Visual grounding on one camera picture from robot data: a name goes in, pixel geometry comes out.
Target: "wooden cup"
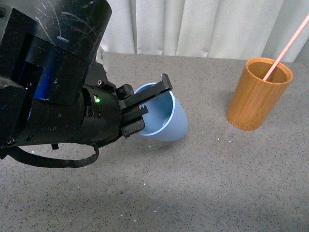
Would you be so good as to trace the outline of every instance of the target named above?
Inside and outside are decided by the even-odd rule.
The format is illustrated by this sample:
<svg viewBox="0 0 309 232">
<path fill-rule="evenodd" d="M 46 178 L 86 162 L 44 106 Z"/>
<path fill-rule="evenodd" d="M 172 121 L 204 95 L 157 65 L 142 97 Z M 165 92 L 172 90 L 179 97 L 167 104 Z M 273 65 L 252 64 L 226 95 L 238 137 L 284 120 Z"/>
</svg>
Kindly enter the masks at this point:
<svg viewBox="0 0 309 232">
<path fill-rule="evenodd" d="M 227 120 L 235 127 L 246 131 L 259 128 L 293 80 L 292 71 L 279 63 L 263 81 L 274 62 L 268 58 L 247 61 L 226 112 Z"/>
</svg>

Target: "gray countertop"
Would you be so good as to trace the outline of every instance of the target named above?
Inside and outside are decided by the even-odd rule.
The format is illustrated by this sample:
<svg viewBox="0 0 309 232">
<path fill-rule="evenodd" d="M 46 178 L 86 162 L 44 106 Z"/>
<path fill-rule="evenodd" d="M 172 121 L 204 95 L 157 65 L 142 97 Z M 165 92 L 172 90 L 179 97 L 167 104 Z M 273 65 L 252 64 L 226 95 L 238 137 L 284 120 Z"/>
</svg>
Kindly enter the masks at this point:
<svg viewBox="0 0 309 232">
<path fill-rule="evenodd" d="M 225 111 L 246 61 L 111 55 L 108 78 L 137 89 L 171 79 L 189 119 L 180 141 L 132 135 L 80 169 L 0 161 L 0 231 L 309 230 L 309 68 L 295 77 L 263 125 L 232 126 Z M 24 147 L 77 159 L 91 147 Z"/>
</svg>

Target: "cup rim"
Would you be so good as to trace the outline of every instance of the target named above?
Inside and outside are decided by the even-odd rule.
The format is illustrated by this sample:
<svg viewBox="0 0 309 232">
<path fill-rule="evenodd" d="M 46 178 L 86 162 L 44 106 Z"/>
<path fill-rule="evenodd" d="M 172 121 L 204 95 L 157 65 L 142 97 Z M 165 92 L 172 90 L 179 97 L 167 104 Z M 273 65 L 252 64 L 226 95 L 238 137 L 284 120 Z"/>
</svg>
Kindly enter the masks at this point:
<svg viewBox="0 0 309 232">
<path fill-rule="evenodd" d="M 268 83 L 268 84 L 272 84 L 272 85 L 285 85 L 285 84 L 289 84 L 292 80 L 293 80 L 293 72 L 284 64 L 282 64 L 281 62 L 278 63 L 277 67 L 280 68 L 287 76 L 290 76 L 290 79 L 285 81 L 285 82 L 280 82 L 280 83 L 276 83 L 276 82 L 270 82 L 270 81 L 264 81 L 261 78 L 258 78 L 256 75 L 254 75 L 250 70 L 249 70 L 249 66 L 253 63 L 256 62 L 264 62 L 267 64 L 273 64 L 275 62 L 274 59 L 270 59 L 270 58 L 265 58 L 265 57 L 256 57 L 256 58 L 251 58 L 246 62 L 246 69 L 247 71 L 256 79 L 258 79 L 259 81 Z"/>
<path fill-rule="evenodd" d="M 155 84 L 157 84 L 157 82 L 147 83 L 147 84 L 145 84 L 145 85 L 139 87 L 138 89 L 136 89 L 136 90 L 134 91 L 134 94 L 136 94 L 141 88 L 144 88 L 144 87 L 146 87 L 146 86 L 153 86 L 153 85 L 155 85 Z M 172 97 L 173 108 L 172 108 L 172 112 L 171 112 L 171 114 L 170 114 L 170 116 L 169 116 L 169 119 L 168 119 L 168 121 L 166 122 L 166 124 L 165 124 L 163 127 L 161 127 L 159 130 L 157 130 L 157 131 L 155 131 L 155 132 L 152 132 L 152 133 L 142 133 L 142 130 L 141 130 L 141 131 L 139 132 L 140 135 L 143 135 L 143 136 L 152 136 L 152 135 L 155 135 L 155 134 L 160 133 L 165 127 L 168 126 L 168 124 L 169 124 L 170 121 L 172 120 L 173 115 L 174 115 L 174 112 L 175 112 L 175 97 L 174 97 L 174 94 L 172 93 L 172 91 L 169 91 L 169 94 L 170 94 L 170 96 Z"/>
</svg>

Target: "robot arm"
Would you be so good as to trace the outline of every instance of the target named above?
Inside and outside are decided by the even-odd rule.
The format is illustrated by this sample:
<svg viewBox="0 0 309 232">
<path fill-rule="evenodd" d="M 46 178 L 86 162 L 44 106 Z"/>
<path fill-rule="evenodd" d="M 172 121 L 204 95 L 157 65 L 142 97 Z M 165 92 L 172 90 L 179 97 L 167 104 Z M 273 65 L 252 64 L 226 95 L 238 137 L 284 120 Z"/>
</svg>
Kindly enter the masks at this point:
<svg viewBox="0 0 309 232">
<path fill-rule="evenodd" d="M 107 1 L 9 1 L 0 6 L 0 158 L 40 167 L 82 167 L 98 148 L 144 128 L 139 105 L 172 89 L 169 78 L 134 94 L 95 62 L 111 9 Z M 22 13 L 18 9 L 27 9 Z M 18 146 L 78 143 L 83 160 L 56 160 Z"/>
</svg>

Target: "screw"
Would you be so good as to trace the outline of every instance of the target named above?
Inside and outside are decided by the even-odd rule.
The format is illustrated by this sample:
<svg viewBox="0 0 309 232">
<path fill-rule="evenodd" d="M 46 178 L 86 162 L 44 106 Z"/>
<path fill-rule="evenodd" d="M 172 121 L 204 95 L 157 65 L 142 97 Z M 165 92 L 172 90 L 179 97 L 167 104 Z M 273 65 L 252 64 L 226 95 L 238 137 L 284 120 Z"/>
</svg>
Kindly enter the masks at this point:
<svg viewBox="0 0 309 232">
<path fill-rule="evenodd" d="M 4 18 L 6 14 L 6 9 L 0 6 L 0 18 Z"/>
</svg>

